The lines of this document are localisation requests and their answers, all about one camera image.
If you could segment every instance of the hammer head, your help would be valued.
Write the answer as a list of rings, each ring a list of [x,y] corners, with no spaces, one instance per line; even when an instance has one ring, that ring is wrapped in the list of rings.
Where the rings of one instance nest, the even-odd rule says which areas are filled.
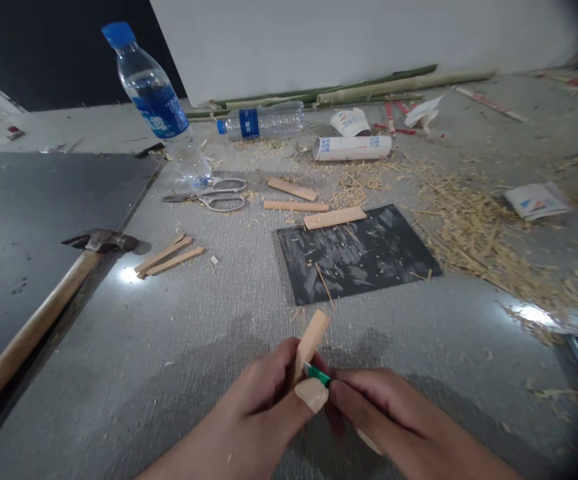
[[[113,230],[93,229],[83,232],[72,239],[64,240],[62,243],[64,245],[70,244],[77,249],[106,253],[111,250],[135,250],[140,241],[130,235],[124,235]]]

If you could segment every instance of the hand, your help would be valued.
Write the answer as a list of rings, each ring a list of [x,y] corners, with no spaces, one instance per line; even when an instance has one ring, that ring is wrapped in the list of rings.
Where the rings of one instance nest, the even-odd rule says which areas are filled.
[[[278,400],[299,342],[289,338],[251,362],[209,414],[138,479],[270,478],[291,439],[329,396],[320,381],[308,379]],[[312,362],[327,370],[317,353]]]
[[[392,370],[336,370],[333,378],[331,402],[409,480],[521,478]]]

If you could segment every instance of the hammer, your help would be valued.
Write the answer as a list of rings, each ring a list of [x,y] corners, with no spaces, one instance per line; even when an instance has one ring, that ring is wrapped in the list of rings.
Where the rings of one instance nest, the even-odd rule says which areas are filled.
[[[42,340],[102,256],[114,250],[132,251],[139,245],[134,237],[106,229],[89,230],[62,243],[84,249],[84,252],[0,355],[0,392]]]

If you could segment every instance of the scissor handle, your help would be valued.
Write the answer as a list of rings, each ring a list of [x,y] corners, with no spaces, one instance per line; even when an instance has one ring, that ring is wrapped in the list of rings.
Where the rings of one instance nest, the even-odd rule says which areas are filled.
[[[234,183],[238,185],[232,188],[219,188],[220,185],[224,183]],[[201,194],[206,195],[208,193],[239,193],[247,187],[247,183],[242,179],[222,179],[218,180],[209,188],[202,190]]]
[[[240,208],[244,207],[244,205],[247,204],[247,201],[244,199],[244,197],[242,197],[240,195],[232,195],[230,197],[229,196],[226,196],[226,197],[208,197],[206,195],[202,195],[202,196],[198,197],[198,200],[200,200],[200,202],[204,203],[211,210],[223,212],[223,213],[240,210]],[[214,203],[220,203],[222,201],[233,201],[233,200],[238,201],[238,204],[234,207],[229,207],[226,209],[219,209],[219,208],[212,207],[212,205]]]

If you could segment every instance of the scissors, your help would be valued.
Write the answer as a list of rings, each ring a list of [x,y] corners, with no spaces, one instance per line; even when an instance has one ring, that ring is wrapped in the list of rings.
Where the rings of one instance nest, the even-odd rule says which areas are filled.
[[[235,186],[232,188],[219,188],[220,185],[224,185],[226,183],[234,184]],[[193,200],[200,200],[200,202],[204,203],[208,208],[213,211],[218,212],[230,212],[235,210],[240,210],[240,208],[246,205],[247,201],[241,195],[227,195],[227,196],[219,196],[220,193],[239,193],[247,187],[247,183],[242,179],[224,179],[215,182],[212,186],[205,188],[204,190],[200,190],[198,192],[192,193],[178,193],[176,195],[167,195],[166,197],[162,197],[162,201],[165,202],[180,202],[186,199],[193,199]],[[223,201],[233,201],[236,200],[238,204],[234,207],[229,208],[215,208],[212,207],[214,203],[220,203]]]

